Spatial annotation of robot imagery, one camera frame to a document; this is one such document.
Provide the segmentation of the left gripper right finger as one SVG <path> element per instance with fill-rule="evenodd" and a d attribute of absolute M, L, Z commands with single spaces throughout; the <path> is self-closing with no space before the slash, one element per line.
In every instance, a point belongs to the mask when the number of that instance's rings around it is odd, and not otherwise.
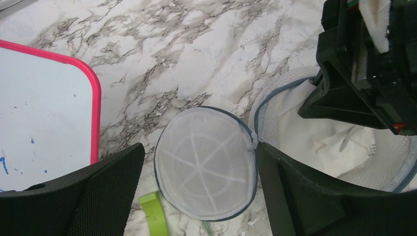
<path fill-rule="evenodd" d="M 417 193 L 350 184 L 304 165 L 267 143 L 256 149 L 275 236 L 414 236 Z"/>

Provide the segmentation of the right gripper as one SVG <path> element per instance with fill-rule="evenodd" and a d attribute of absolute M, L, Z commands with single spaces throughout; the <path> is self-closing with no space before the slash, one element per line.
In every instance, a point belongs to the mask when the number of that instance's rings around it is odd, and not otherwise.
<path fill-rule="evenodd" d="M 416 1 L 327 0 L 321 24 L 321 73 L 298 114 L 415 135 Z"/>

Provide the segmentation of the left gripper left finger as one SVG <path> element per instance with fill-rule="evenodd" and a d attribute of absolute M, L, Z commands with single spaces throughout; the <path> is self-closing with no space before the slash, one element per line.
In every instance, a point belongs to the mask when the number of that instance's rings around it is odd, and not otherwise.
<path fill-rule="evenodd" d="M 51 181 L 0 195 L 3 236 L 121 236 L 145 158 L 141 143 Z"/>

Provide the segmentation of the white bra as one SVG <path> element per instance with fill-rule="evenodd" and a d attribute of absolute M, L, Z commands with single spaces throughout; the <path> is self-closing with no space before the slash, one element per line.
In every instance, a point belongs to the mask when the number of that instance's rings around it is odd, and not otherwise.
<path fill-rule="evenodd" d="M 338 177 L 374 154 L 374 131 L 331 119 L 302 118 L 298 111 L 314 89 L 309 81 L 278 89 L 259 108 L 258 137 L 291 158 Z"/>

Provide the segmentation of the white mesh laundry bag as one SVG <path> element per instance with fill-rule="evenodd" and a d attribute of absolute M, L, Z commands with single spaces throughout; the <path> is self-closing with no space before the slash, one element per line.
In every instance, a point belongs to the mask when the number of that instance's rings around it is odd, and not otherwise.
<path fill-rule="evenodd" d="M 245 211 L 257 190 L 259 108 L 281 87 L 304 81 L 313 85 L 318 71 L 299 67 L 274 77 L 255 99 L 248 123 L 208 106 L 172 118 L 159 137 L 154 158 L 157 184 L 166 201 L 201 221 L 229 220 Z M 374 154 L 335 178 L 376 190 L 402 191 L 417 173 L 417 139 L 373 131 Z"/>

